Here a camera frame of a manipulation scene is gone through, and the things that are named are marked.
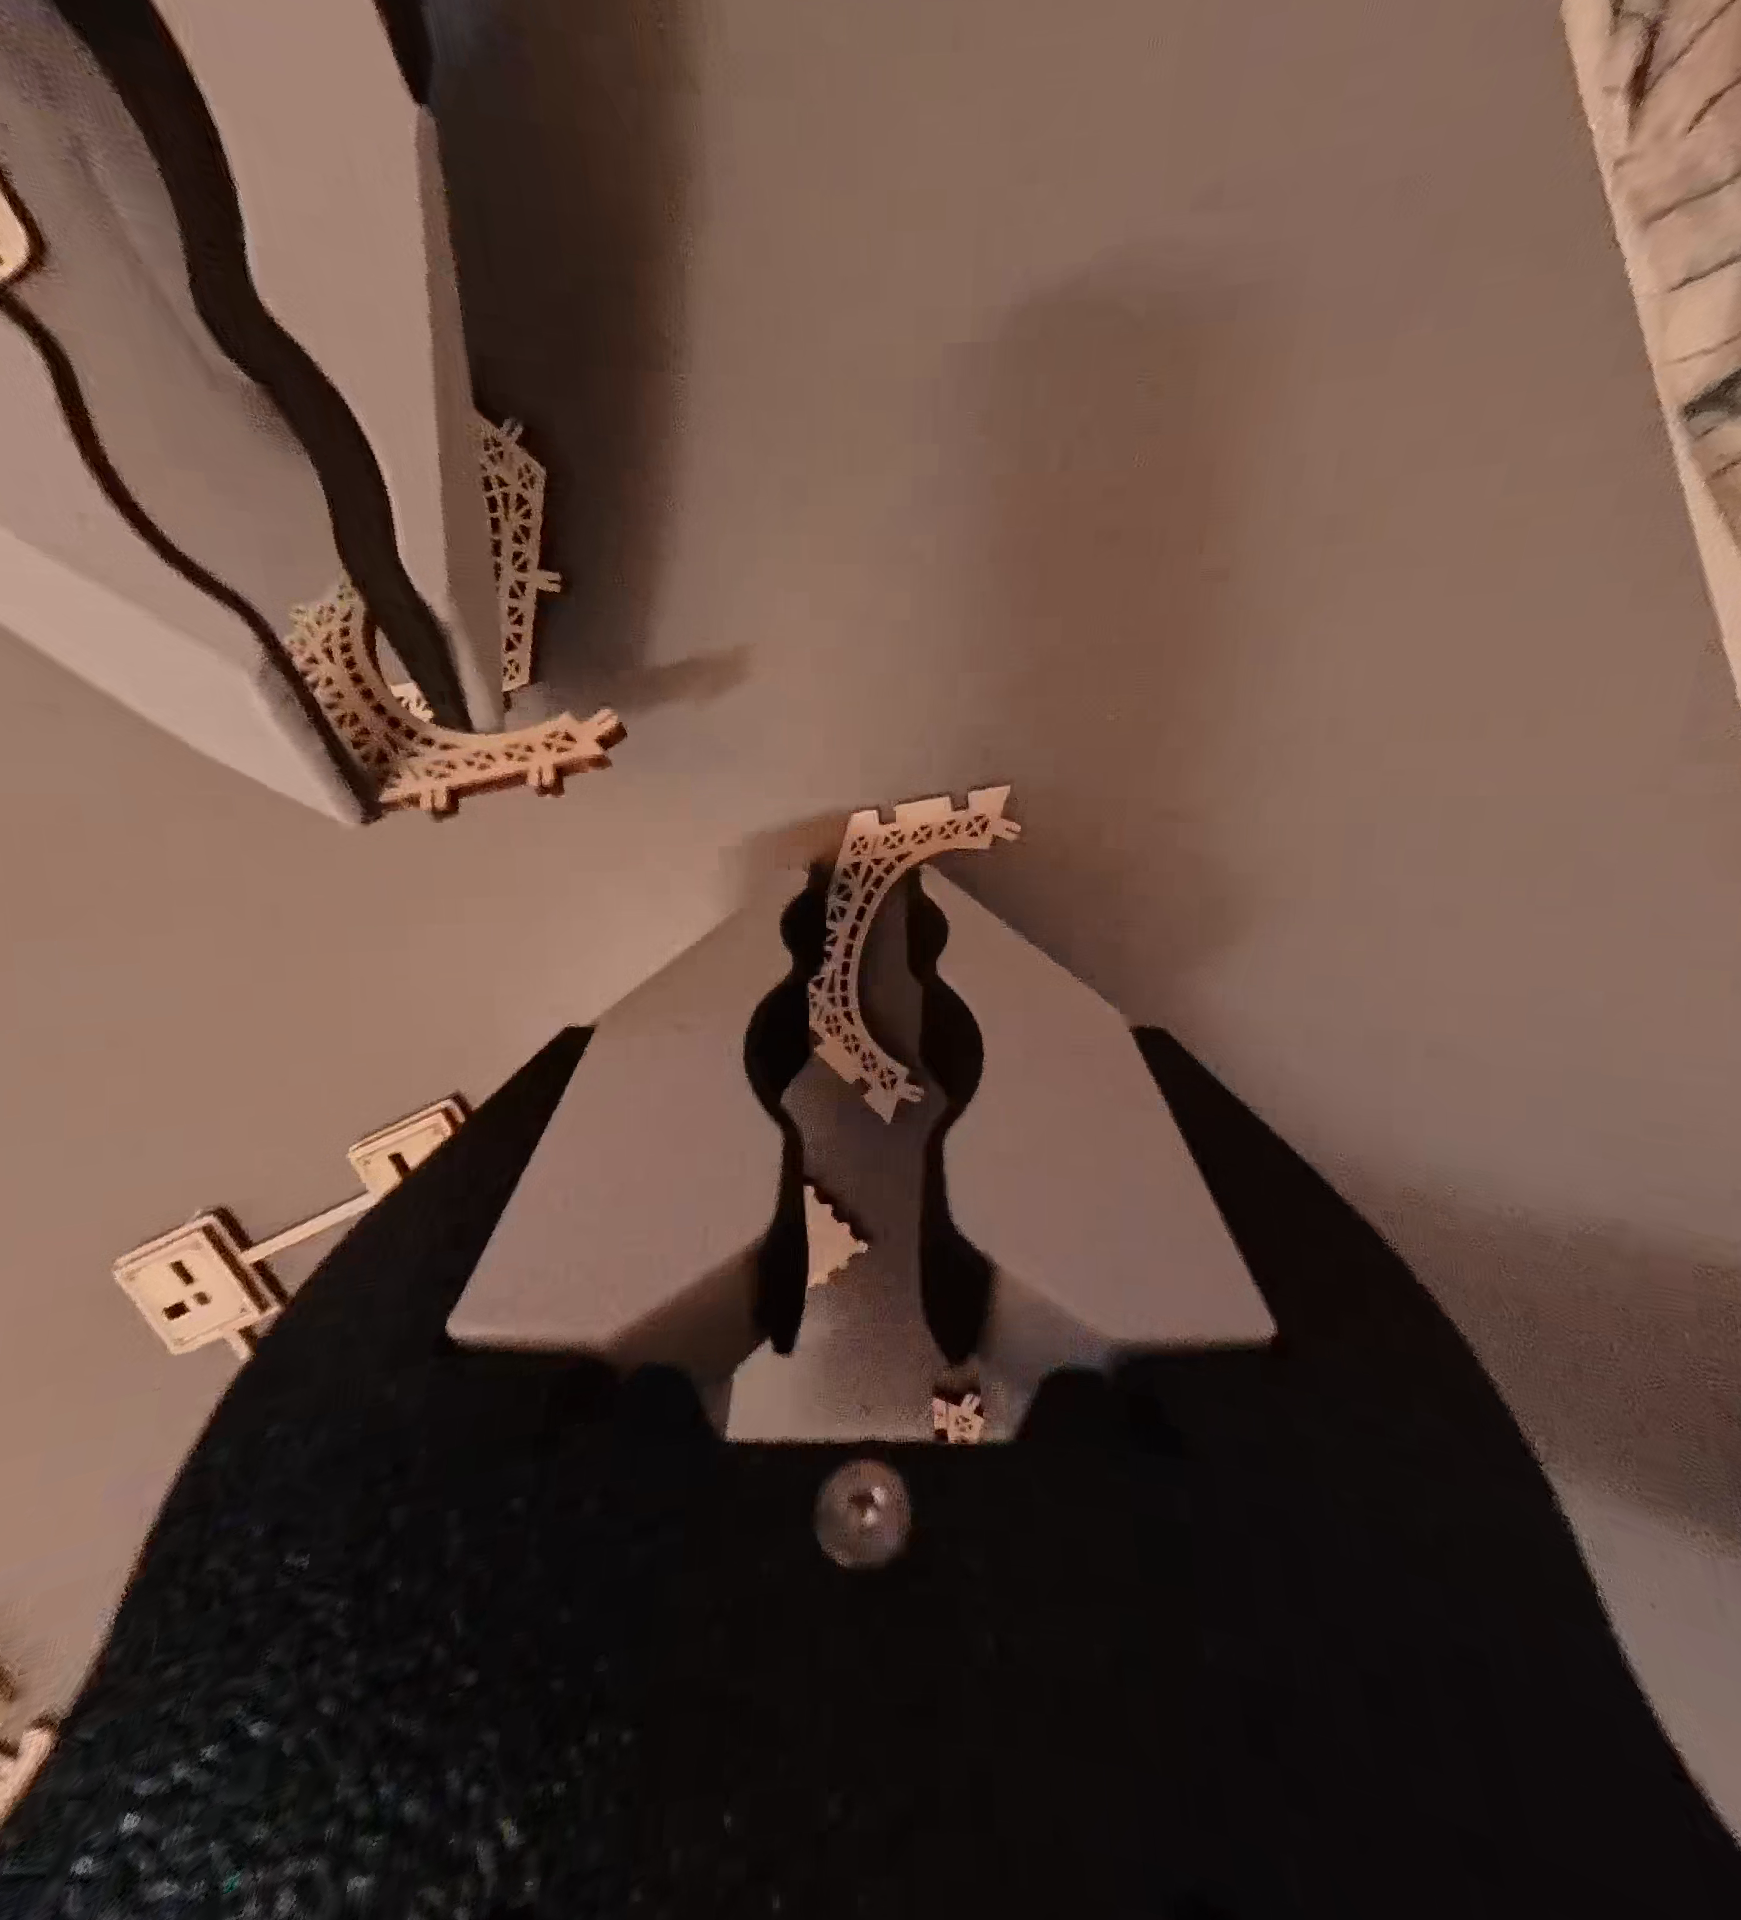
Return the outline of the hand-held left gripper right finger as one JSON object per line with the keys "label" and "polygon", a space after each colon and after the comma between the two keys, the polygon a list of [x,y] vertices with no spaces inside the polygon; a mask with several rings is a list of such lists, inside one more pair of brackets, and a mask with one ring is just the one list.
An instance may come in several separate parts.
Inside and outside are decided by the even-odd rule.
{"label": "hand-held left gripper right finger", "polygon": [[1267,1347],[1271,1311],[1125,1017],[946,878],[924,872],[923,893],[946,923],[936,977],[981,1041],[942,1164],[950,1223],[990,1268],[983,1395]]}

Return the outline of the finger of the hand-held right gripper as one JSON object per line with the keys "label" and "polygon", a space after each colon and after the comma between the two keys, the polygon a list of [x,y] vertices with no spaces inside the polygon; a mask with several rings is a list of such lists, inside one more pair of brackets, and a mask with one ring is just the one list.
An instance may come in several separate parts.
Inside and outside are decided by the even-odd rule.
{"label": "finger of the hand-held right gripper", "polygon": [[276,636],[139,512],[66,355],[2,291],[0,627],[282,798],[344,824],[370,818]]}
{"label": "finger of the hand-held right gripper", "polygon": [[154,173],[139,240],[217,415],[181,537],[284,627],[346,578],[449,725],[501,619],[419,4],[56,4]]}

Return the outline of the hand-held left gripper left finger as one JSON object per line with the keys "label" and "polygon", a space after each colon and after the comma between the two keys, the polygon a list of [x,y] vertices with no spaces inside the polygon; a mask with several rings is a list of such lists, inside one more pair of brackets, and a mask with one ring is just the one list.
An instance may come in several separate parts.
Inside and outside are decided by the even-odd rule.
{"label": "hand-held left gripper left finger", "polygon": [[757,878],[594,1025],[448,1322],[468,1350],[682,1372],[723,1433],[761,1302],[804,1280],[811,872]]}

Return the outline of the grey desk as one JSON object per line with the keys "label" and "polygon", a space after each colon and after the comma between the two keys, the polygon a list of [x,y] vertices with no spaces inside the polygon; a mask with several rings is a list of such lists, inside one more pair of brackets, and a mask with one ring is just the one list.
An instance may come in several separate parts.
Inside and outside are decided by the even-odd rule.
{"label": "grey desk", "polygon": [[0,632],[0,1649],[73,1689],[331,1203],[871,801],[1168,1027],[1507,1389],[1741,1833],[1741,706],[1554,4],[435,28],[478,381],[611,771],[344,828]]}

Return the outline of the wooden four-square base frame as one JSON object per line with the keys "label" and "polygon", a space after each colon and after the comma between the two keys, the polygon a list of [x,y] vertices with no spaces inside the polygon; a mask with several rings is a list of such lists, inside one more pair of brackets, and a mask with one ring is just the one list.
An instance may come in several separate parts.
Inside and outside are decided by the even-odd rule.
{"label": "wooden four-square base frame", "polygon": [[228,1212],[201,1212],[118,1257],[114,1285],[169,1355],[220,1344],[250,1357],[291,1300],[279,1263],[335,1243],[458,1137],[472,1113],[462,1093],[430,1102],[348,1147],[351,1197],[259,1239]]}

